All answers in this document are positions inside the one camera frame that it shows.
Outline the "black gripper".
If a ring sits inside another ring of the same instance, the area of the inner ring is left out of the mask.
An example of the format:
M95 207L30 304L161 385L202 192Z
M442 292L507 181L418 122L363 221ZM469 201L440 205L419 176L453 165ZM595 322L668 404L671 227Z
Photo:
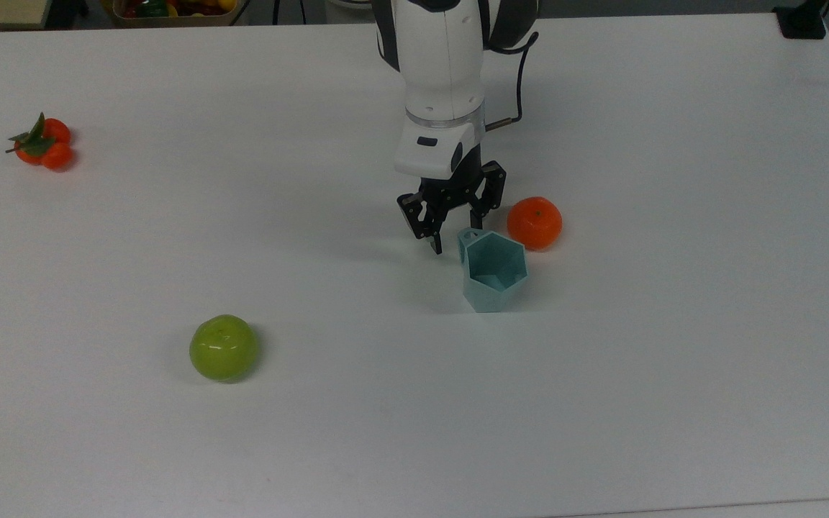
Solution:
M481 166L481 145L477 145L458 162L450 179L423 179L417 193L398 196L396 204L414 238L426 239L433 252L441 255L440 232L446 210L463 206L469 196L470 227L482 230L488 214L500 207L506 179L507 173L497 161Z

